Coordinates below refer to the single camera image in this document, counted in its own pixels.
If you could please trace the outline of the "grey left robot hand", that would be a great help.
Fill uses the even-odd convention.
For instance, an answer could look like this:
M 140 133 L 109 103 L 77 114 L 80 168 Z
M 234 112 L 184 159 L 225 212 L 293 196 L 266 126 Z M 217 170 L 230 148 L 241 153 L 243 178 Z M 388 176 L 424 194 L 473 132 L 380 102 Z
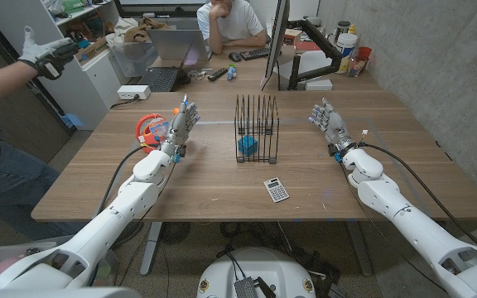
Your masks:
M 178 114 L 169 122 L 165 139 L 160 145 L 160 151 L 169 156 L 184 157 L 190 131 L 199 120 L 196 104 L 189 100 L 188 94 L 184 94 Z

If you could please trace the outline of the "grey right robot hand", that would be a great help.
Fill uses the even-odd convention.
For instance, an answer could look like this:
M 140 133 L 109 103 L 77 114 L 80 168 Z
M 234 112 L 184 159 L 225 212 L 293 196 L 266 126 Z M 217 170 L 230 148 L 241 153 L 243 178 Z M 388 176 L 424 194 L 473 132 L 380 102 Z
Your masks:
M 325 97 L 321 101 L 321 104 L 314 105 L 309 121 L 324 133 L 329 155 L 343 158 L 355 148 L 356 142 L 351 138 L 344 120 L 332 104 Z

